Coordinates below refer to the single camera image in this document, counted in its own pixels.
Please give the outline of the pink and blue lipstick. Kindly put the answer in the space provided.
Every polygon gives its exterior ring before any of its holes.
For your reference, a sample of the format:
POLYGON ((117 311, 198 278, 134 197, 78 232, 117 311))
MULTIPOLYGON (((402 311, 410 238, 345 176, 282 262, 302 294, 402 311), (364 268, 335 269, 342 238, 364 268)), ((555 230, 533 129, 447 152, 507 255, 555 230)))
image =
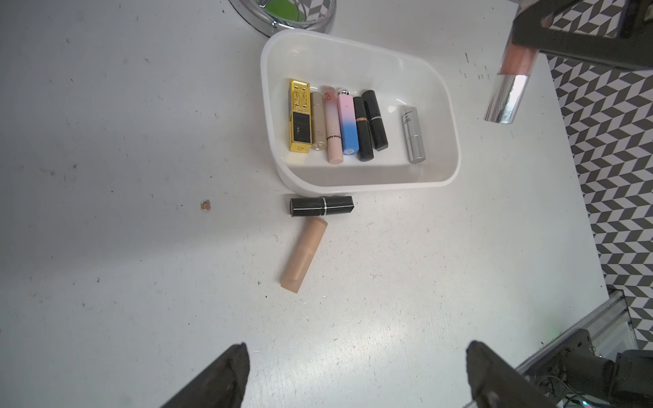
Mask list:
POLYGON ((345 156, 353 156, 359 151, 353 96, 347 90, 341 89, 338 91, 336 102, 343 153, 345 156))

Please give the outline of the gold and black square lipstick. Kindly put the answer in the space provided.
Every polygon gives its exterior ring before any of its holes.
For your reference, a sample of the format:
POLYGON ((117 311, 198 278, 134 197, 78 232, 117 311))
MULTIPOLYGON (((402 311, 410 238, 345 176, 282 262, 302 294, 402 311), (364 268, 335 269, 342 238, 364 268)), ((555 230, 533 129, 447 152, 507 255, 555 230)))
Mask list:
POLYGON ((308 153, 312 147, 311 89, 292 79, 289 87, 289 151, 308 153))

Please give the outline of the silver lipstick tube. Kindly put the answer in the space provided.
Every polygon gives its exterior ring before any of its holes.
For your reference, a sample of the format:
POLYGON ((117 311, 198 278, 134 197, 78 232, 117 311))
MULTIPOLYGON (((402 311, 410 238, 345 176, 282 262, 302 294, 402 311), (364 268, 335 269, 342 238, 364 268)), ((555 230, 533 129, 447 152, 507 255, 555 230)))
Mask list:
POLYGON ((404 129, 406 148, 411 164, 422 163, 426 160, 423 144, 423 135, 418 118, 418 110, 413 106, 404 106, 401 113, 404 129))

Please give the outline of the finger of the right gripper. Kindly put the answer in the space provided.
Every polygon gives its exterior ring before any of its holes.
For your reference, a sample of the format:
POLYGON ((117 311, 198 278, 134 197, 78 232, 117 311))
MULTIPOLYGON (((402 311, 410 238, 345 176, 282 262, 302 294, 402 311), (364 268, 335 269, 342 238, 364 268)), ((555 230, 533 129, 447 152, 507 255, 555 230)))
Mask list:
POLYGON ((545 54, 610 66, 623 71, 652 68, 652 3, 627 1, 615 37, 600 37, 550 28, 549 19, 575 1, 536 1, 513 20, 512 43, 545 54))

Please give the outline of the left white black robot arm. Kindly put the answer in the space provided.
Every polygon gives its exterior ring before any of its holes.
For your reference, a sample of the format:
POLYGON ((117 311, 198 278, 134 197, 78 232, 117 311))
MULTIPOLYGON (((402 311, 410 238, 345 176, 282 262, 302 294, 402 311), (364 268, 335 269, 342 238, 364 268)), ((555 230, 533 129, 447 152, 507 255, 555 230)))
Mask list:
MULTIPOLYGON (((651 351, 625 350, 613 360, 599 357, 585 329, 575 331, 524 374, 479 341, 469 344, 466 367, 479 407, 555 407, 563 398, 582 407, 652 405, 651 351)), ((249 371, 246 344, 234 344, 165 405, 239 407, 249 371)))

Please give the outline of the white plastic storage box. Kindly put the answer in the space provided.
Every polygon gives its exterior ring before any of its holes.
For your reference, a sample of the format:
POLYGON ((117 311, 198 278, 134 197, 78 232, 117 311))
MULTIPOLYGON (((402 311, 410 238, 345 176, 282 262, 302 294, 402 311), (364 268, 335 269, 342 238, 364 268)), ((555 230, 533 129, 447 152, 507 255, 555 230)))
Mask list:
POLYGON ((448 185, 460 168, 452 102, 443 78, 409 54, 305 31, 285 31, 263 48, 260 71, 265 120, 277 173, 293 192, 309 197, 448 185), (289 87, 292 79, 376 93, 389 146, 364 163, 347 156, 332 165, 325 151, 289 151, 289 87), (409 162, 401 113, 418 110, 426 160, 409 162))

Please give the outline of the clear pink lip gloss tube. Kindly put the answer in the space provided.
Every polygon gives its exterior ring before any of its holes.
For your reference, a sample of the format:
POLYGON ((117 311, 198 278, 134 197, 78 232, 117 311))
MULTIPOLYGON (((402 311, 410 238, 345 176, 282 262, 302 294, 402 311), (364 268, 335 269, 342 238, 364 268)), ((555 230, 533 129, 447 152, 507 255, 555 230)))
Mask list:
POLYGON ((335 88, 324 86, 321 91, 327 131, 328 161, 332 165, 340 165, 344 161, 344 153, 335 88))

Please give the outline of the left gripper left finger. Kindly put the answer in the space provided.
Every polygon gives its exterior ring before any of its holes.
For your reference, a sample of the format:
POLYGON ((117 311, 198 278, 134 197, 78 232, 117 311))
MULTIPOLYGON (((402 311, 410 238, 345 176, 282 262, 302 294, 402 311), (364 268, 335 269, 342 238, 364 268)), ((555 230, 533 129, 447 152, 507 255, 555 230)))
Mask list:
POLYGON ((233 344, 163 407, 239 408, 244 401, 249 373, 246 343, 233 344))

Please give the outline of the black lipstick with silver band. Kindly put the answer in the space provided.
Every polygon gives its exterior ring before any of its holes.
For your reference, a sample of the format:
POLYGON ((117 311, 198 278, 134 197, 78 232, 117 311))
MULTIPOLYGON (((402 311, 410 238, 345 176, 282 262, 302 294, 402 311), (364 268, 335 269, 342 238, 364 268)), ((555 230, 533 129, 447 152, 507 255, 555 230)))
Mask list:
POLYGON ((385 150, 388 148, 389 142, 376 93, 371 89, 365 91, 362 94, 362 101, 366 110, 374 149, 377 151, 385 150))

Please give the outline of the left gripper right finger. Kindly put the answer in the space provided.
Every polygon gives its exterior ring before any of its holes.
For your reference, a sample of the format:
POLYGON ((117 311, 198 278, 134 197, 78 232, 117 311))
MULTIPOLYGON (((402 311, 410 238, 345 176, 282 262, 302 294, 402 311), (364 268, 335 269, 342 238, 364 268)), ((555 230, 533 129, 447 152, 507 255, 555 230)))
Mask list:
POLYGON ((486 344, 472 341, 466 350, 466 370, 477 407, 556 407, 486 344))

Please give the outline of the pink and silver lipstick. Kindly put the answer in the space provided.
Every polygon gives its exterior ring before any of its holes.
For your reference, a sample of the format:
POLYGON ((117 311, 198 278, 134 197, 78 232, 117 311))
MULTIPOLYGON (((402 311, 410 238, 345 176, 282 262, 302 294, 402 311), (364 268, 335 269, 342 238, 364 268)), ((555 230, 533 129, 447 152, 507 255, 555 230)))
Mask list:
POLYGON ((538 49, 514 44, 513 36, 511 30, 486 110, 487 122, 514 122, 539 55, 538 49))

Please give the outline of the bronze lipstick tube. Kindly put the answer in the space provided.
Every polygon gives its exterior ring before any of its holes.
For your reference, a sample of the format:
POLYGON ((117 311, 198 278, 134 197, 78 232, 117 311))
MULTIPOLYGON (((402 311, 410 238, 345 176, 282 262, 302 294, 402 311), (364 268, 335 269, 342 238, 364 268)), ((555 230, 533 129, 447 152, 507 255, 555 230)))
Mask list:
POLYGON ((327 132, 323 96, 320 92, 311 93, 312 148, 323 151, 327 148, 327 132))

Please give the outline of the black lipstick with gold band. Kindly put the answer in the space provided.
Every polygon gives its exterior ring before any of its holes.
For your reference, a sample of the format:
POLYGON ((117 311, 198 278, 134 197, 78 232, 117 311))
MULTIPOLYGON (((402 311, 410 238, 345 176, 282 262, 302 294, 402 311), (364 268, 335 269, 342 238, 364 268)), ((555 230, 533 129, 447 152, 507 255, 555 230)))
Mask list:
POLYGON ((374 158, 371 131, 367 112, 362 97, 354 97, 355 124, 358 134, 358 157, 361 162, 369 162, 374 158))

